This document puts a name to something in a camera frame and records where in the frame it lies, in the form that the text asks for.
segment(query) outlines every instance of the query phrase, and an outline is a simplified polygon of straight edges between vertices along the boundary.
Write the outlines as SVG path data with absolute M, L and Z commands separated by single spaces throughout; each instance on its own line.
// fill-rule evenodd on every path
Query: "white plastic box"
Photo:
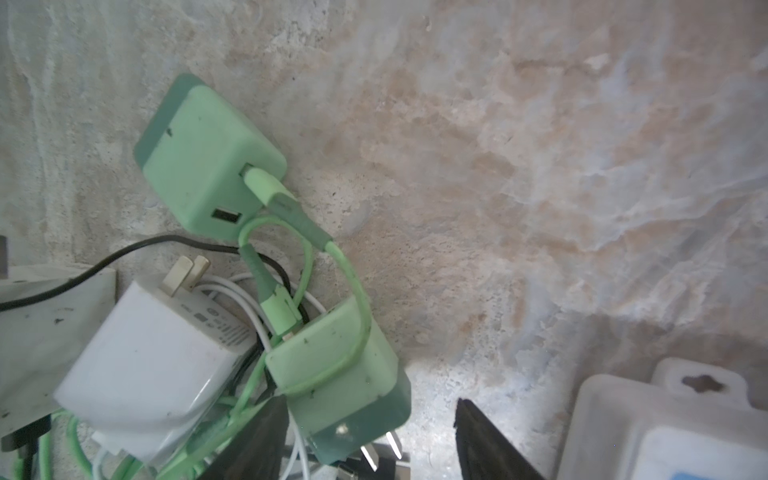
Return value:
M 112 453 L 161 466 L 219 396 L 255 331 L 199 292 L 136 279 L 55 393 Z
M 746 380 L 675 358 L 659 363 L 650 384 L 587 379 L 558 472 L 558 480 L 767 478 L 768 412 L 750 406 Z

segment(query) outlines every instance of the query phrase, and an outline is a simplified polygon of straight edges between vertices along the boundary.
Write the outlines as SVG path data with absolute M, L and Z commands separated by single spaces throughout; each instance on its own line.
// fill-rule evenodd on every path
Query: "metal plug pin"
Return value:
M 392 447 L 395 457 L 397 457 L 398 460 L 402 460 L 402 443 L 400 442 L 400 437 L 392 431 L 386 433 L 386 439 L 389 441 L 389 446 Z
M 210 260 L 208 260 L 206 257 L 203 257 L 202 255 L 198 255 L 197 258 L 194 259 L 192 270 L 190 270 L 190 272 L 184 278 L 184 282 L 182 282 L 181 286 L 191 291 L 194 286 L 197 285 L 197 282 L 199 282 L 203 277 L 209 266 Z
M 362 455 L 368 460 L 368 465 L 371 465 L 371 470 L 374 472 L 379 469 L 379 454 L 376 453 L 376 449 L 373 448 L 372 443 L 366 443 L 362 447 Z
M 194 263 L 187 257 L 179 257 L 176 263 L 170 268 L 168 275 L 163 278 L 163 282 L 160 284 L 160 290 L 168 296 L 176 295 L 176 291 L 179 290 L 181 284 L 184 283 L 184 279 L 187 278 L 189 272 L 192 271 Z

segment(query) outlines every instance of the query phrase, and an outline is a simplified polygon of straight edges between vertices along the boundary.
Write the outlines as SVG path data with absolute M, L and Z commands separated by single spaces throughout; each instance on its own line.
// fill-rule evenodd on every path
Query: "concrete floor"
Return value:
M 460 476 L 460 396 L 548 478 L 594 373 L 682 356 L 768 409 L 767 3 L 0 0 L 0 24 L 12 262 L 179 230 L 131 148 L 192 71 L 358 268 L 413 384 L 415 478 Z M 121 288 L 181 252 L 118 261 Z M 310 289 L 346 295 L 326 261 Z

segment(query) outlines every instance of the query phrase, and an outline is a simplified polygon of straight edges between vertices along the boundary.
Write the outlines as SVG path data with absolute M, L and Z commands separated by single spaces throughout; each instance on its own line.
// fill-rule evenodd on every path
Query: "white charger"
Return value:
M 154 467 L 183 445 L 257 341 L 253 328 L 187 290 L 207 265 L 190 273 L 183 260 L 186 270 L 179 262 L 165 280 L 142 276 L 128 287 L 54 394 L 102 447 Z

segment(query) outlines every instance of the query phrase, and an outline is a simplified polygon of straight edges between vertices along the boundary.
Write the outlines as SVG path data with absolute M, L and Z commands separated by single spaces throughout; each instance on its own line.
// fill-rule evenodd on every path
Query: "green cable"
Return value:
M 24 459 L 17 458 L 13 462 L 13 480 L 22 480 L 22 477 L 24 477 Z
M 53 468 L 51 467 L 51 431 L 47 431 L 38 442 L 38 464 L 40 467 L 40 480 L 51 480 Z
M 355 269 L 334 242 L 328 242 L 326 245 L 326 252 L 336 261 L 336 264 L 339 265 L 339 268 L 344 273 L 346 281 L 349 283 L 349 287 L 352 289 L 352 293 L 355 296 L 357 308 L 360 311 L 360 332 L 354 346 L 341 358 L 341 360 L 336 362 L 336 365 L 319 373 L 311 379 L 282 390 L 281 393 L 286 396 L 297 396 L 309 392 L 311 389 L 318 385 L 322 385 L 333 377 L 339 375 L 345 369 L 348 369 L 360 358 L 362 351 L 366 348 L 368 338 L 371 335 L 371 323 L 373 318 L 373 315 L 371 314 L 371 305 L 368 301 L 368 295 L 362 288 L 357 273 L 355 273 Z
M 234 419 L 231 425 L 211 437 L 211 439 L 207 440 L 198 449 L 195 449 L 189 454 L 180 452 L 176 458 L 171 460 L 168 465 L 157 474 L 157 480 L 176 480 L 176 478 L 185 472 L 188 472 L 198 462 L 201 462 L 205 457 L 210 455 L 211 452 L 216 450 L 221 444 L 234 437 L 268 401 L 269 399 L 264 400 L 256 406 L 243 410 L 243 412 Z
M 123 478 L 115 478 L 114 475 L 112 475 L 112 480 L 131 480 L 133 477 L 136 476 L 136 474 L 141 470 L 141 467 L 143 467 L 144 464 L 139 462 L 137 458 L 134 458 L 134 462 L 131 463 L 131 467 L 128 468 L 128 470 L 125 472 L 125 475 L 123 475 Z
M 237 404 L 237 397 L 220 396 L 216 403 L 219 405 L 234 407 Z
M 315 255 L 312 250 L 312 244 L 309 240 L 301 236 L 301 233 L 298 232 L 295 228 L 291 227 L 288 223 L 284 222 L 278 217 L 275 217 L 274 215 L 265 215 L 263 217 L 256 217 L 250 222 L 243 225 L 242 230 L 240 230 L 240 235 L 238 236 L 238 244 L 241 247 L 244 247 L 248 244 L 248 236 L 250 233 L 255 230 L 258 227 L 261 227 L 262 225 L 279 225 L 280 227 L 285 227 L 291 232 L 293 232 L 294 235 L 299 237 L 301 239 L 301 247 L 304 250 L 304 269 L 301 271 L 301 278 L 299 279 L 299 285 L 296 288 L 296 293 L 293 295 L 293 304 L 299 305 L 301 303 L 301 300 L 304 298 L 304 293 L 306 292 L 306 288 L 310 285 L 310 275 L 312 274 L 312 267 L 315 263 Z
M 192 467 L 192 470 L 194 471 L 194 474 L 196 477 L 199 477 L 200 475 L 202 475 L 203 472 L 205 472 L 205 469 L 206 469 L 205 462 L 198 462 L 194 464 L 194 466 Z
M 80 440 L 78 440 L 78 418 L 74 415 L 67 424 L 67 441 L 71 454 L 74 457 L 74 462 L 80 466 L 86 478 L 93 478 L 91 473 L 93 465 L 91 465 L 88 457 L 83 453 L 83 448 L 80 446 Z
M 265 366 L 266 366 L 266 354 L 262 353 L 261 355 L 259 355 L 259 359 L 256 362 L 256 365 L 253 367 L 253 371 L 251 371 L 250 376 L 248 377 L 248 381 L 243 387 L 243 391 L 240 393 L 240 396 L 237 398 L 237 403 L 235 403 L 235 406 L 232 407 L 232 411 L 230 414 L 231 417 L 237 417 L 240 414 L 240 412 L 242 412 L 243 409 L 245 409 L 246 405 L 248 404 L 248 400 L 250 400 L 250 396 L 253 395 L 253 391 L 256 390 L 257 386 L 259 386 L 259 382 L 261 381 L 261 376 L 264 374 Z
M 142 466 L 141 462 L 139 462 L 133 456 L 126 455 L 125 458 L 123 458 L 122 462 L 120 462 L 120 465 L 118 465 L 118 467 L 115 469 L 114 473 L 112 474 L 112 480 L 125 480 L 128 472 L 135 467 L 133 475 L 128 477 L 128 478 L 133 478 L 133 476 L 136 475 L 136 472 L 139 471 L 141 466 Z

